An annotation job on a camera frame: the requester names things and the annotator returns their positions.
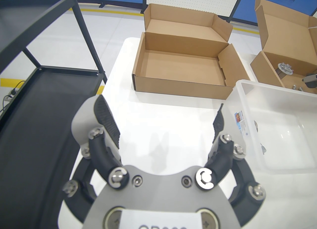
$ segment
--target open cardboard box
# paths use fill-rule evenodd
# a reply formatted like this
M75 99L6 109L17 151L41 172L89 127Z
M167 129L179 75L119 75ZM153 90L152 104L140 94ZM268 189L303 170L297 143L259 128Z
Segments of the open cardboard box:
M261 83L291 89L293 85L304 91L302 79L317 70L317 18L267 0L256 0L255 11L262 51L251 63ZM293 75L280 79L276 74L278 63L292 66Z
M249 80L233 45L228 43L215 54L211 45L204 52L200 39L193 38L191 52L184 50L186 39L141 35L132 72L136 91L226 99L236 81Z
M178 53L217 55L228 46L232 25L216 14L159 4L149 4L144 11L147 36L156 38L153 50L173 42Z

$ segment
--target screw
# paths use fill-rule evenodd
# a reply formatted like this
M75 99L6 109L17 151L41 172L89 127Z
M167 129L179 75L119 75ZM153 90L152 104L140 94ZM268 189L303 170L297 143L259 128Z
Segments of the screw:
M211 182L212 171L208 168L200 168L196 173L196 183L198 186L205 190L210 190L214 187L214 184Z
M103 134L103 129L100 127L97 127L88 133L88 138L94 139L94 137L96 137L97 135L102 135L102 134Z
M116 167L111 171L108 177L108 184L112 188L119 188L121 187L121 181L128 174L128 171L123 167Z
M183 176L182 177L182 185L186 188L191 187L191 178L189 176Z
M143 183L143 178L141 176L135 176L132 179L132 184L134 187L139 187L142 185L142 183Z
M230 142L232 141L232 137L229 134L223 135L222 138L226 141L226 142Z
M235 144L233 147L233 153L235 155L243 155L244 154L243 147L238 144Z
M76 180L69 180L62 190L67 194L67 197L72 197L78 190L78 182Z
M266 197L265 189L260 184L256 186L249 186L248 190L251 196L258 201L263 200Z

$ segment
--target black metal shelf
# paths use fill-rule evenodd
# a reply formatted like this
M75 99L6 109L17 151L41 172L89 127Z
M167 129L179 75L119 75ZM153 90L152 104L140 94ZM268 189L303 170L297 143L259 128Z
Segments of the black metal shelf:
M98 70L42 66L26 46L72 8ZM0 73L21 52L36 66L0 116L0 228L58 228L78 154L72 119L107 81L77 0L0 0Z
M0 0L0 72L74 0Z

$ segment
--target black tray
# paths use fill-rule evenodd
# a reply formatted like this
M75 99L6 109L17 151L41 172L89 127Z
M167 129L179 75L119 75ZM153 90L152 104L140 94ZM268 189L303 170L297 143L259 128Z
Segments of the black tray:
M0 228L58 228L79 146L71 122L96 94L95 70L36 69L0 118Z

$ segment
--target white label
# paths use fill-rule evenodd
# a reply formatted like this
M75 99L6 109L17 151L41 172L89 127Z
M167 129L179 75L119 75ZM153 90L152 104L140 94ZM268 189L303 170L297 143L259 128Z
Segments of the white label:
M247 131L246 122L245 122L245 119L244 119L242 111L240 111L238 113L235 113L235 119L236 119L237 126L238 126L238 128L240 130L240 133L243 136L249 135L249 133Z
M202 229L201 214L124 209L119 229Z

